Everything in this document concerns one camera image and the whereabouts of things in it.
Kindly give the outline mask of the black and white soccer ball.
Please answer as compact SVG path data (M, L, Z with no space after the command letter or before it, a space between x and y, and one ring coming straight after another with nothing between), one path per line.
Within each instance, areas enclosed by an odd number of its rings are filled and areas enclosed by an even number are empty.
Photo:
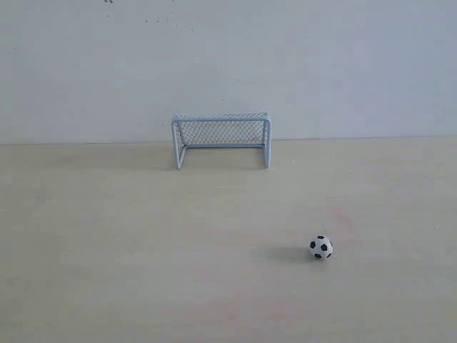
M324 235L318 235L313 238L308 249L314 259L325 260L333 254L333 244L331 240Z

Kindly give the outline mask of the small white soccer goal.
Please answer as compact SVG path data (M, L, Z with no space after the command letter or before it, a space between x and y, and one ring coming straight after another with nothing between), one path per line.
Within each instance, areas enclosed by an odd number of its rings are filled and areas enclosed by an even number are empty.
M189 149L261 149L263 164L271 165L271 119L266 112L191 116L171 120L176 168Z

